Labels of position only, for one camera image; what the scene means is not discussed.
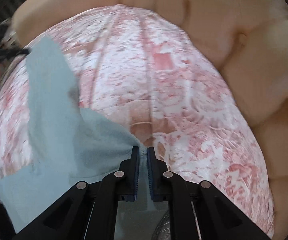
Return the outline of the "light blue sweater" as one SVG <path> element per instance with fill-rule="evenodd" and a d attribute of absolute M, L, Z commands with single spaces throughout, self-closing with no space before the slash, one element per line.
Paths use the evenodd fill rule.
<path fill-rule="evenodd" d="M 167 204 L 155 204 L 149 196 L 146 147 L 123 126 L 79 107 L 77 78 L 49 37 L 33 46 L 26 68 L 33 162 L 0 179 L 0 200 L 15 231 L 22 230 L 75 183 L 94 183 L 118 170 L 137 146 L 138 197 L 135 202 L 119 204 L 115 239 L 151 239 Z"/>

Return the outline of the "pink floral lace sofa cover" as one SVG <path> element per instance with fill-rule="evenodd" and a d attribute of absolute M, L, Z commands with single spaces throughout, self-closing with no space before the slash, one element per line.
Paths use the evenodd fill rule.
<path fill-rule="evenodd" d="M 209 180 L 268 236 L 273 197 L 262 151 L 215 67 L 158 14 L 114 5 L 46 30 L 78 81 L 79 107 L 123 126 L 185 180 Z M 0 90 L 0 179 L 33 162 L 27 56 Z"/>

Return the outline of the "tufted peach leather sofa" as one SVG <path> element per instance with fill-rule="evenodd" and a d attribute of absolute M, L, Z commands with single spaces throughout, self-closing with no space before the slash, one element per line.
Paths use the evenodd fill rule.
<path fill-rule="evenodd" d="M 188 33 L 231 88 L 267 163 L 274 239 L 288 237 L 287 0 L 27 0 L 12 26 L 23 46 L 87 9 L 125 4 L 153 10 Z"/>

